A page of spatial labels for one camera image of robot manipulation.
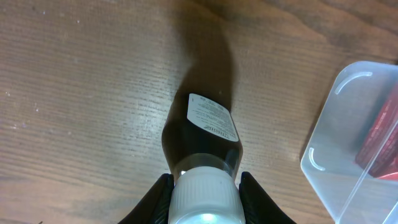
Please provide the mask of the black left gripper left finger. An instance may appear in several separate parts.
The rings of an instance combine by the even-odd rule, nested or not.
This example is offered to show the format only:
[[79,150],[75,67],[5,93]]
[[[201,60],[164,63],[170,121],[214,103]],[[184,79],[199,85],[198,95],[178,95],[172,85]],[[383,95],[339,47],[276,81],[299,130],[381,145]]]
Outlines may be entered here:
[[139,203],[118,224],[168,224],[174,189],[172,174],[162,174]]

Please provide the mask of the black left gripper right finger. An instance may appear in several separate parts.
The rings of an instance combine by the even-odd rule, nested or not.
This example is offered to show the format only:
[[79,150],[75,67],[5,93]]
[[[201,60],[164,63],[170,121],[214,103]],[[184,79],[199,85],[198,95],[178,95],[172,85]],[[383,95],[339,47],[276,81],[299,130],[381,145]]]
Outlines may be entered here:
[[246,224],[295,224],[249,172],[241,174],[239,196]]

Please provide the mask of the dark syrup bottle white cap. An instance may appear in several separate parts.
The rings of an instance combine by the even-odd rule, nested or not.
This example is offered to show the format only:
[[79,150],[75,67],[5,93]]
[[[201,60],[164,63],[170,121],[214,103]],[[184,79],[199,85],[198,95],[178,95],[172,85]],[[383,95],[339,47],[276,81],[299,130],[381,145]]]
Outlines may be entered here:
[[175,182],[169,223],[245,223],[235,184],[243,147],[227,108],[196,93],[175,101],[162,147]]

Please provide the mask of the red Panadol box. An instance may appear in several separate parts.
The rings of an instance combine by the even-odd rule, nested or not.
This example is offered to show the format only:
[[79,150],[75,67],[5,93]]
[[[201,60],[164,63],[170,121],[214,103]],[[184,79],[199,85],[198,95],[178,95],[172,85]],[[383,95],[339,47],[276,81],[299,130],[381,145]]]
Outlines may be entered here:
[[397,157],[397,126],[390,132],[390,127],[397,121],[397,86],[380,109],[371,129],[363,142],[355,162],[363,170],[371,163],[368,174],[374,178],[384,178],[387,170]]

